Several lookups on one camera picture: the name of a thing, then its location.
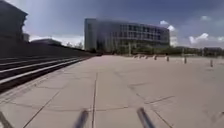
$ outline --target bollard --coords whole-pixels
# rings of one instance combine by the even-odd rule
[[[167,61],[167,62],[169,62],[169,61],[170,61],[169,56],[166,56],[166,61]]]
[[[186,56],[184,56],[183,61],[184,61],[184,64],[187,63],[187,57]]]
[[[156,55],[154,55],[154,56],[153,56],[153,59],[154,59],[154,60],[157,60],[157,56],[156,56]]]
[[[210,67],[213,67],[213,60],[210,60]]]

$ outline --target large glass building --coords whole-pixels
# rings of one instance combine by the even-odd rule
[[[85,49],[113,52],[131,47],[168,47],[167,28],[119,21],[85,19]]]

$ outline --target tree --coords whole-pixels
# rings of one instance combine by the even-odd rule
[[[83,49],[84,48],[83,43],[79,42],[77,45],[74,45],[74,48]]]
[[[70,48],[72,48],[73,46],[72,46],[72,44],[70,44],[69,42],[67,43],[67,45],[66,45],[67,47],[70,47]]]

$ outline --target pavement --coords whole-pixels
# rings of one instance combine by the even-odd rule
[[[144,108],[154,128],[223,128],[224,60],[94,57],[0,95],[14,128],[143,128]]]

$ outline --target window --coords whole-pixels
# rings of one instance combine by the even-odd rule
[[[137,33],[136,33],[136,32],[134,32],[134,33],[133,33],[133,36],[134,36],[134,37],[137,37]]]
[[[158,38],[158,40],[161,40],[161,36],[158,36],[157,38]]]
[[[147,28],[147,32],[150,32],[150,28]]]
[[[124,32],[124,37],[127,37],[127,32]]]
[[[120,32],[120,33],[119,33],[119,37],[122,37],[122,36],[123,36],[123,34],[122,34],[122,32]]]
[[[137,31],[137,26],[134,26],[134,31]]]
[[[129,28],[129,31],[132,31],[132,26],[131,25],[129,25],[128,28]]]
[[[145,27],[143,27],[143,32],[146,32],[146,28]]]
[[[149,34],[147,34],[147,39],[150,39],[150,35]]]

